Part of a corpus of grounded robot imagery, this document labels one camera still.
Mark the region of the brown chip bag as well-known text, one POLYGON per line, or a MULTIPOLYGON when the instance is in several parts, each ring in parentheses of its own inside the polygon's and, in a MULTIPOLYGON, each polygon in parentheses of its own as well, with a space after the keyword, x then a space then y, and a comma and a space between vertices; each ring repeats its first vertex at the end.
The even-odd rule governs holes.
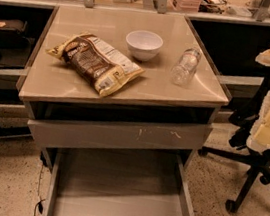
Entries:
POLYGON ((70 65, 100 97, 114 94, 144 72, 122 52, 90 33, 75 35, 46 52, 70 65))

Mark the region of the open middle drawer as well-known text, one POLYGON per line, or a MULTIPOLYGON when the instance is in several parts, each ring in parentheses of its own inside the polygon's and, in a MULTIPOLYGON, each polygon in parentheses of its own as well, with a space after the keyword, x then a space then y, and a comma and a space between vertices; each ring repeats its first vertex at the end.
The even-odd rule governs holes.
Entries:
POLYGON ((175 152, 64 149, 43 216, 195 216, 175 152))

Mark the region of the clear plastic bottle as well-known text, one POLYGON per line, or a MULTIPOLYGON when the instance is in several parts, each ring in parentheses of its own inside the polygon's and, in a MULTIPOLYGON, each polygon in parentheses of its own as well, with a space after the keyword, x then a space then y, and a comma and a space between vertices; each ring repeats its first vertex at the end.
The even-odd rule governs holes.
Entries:
POLYGON ((201 56, 202 52, 197 47, 186 49, 171 69, 171 82, 180 87, 187 86, 196 73, 201 56))

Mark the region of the white bowl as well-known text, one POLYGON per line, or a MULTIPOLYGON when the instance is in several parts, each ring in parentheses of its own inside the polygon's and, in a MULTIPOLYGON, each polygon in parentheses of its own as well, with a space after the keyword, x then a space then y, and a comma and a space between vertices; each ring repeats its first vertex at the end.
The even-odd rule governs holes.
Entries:
POLYGON ((163 40, 151 31, 132 31, 125 37, 128 51, 138 61, 149 61, 160 52, 163 40))

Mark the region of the grey drawer cabinet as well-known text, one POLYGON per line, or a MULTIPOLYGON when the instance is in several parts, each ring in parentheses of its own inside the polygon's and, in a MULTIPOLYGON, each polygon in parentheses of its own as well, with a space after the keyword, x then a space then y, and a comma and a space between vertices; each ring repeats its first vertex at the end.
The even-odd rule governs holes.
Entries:
POLYGON ((51 170, 42 216, 195 216, 184 170, 228 102, 185 17, 62 5, 19 89, 51 170))

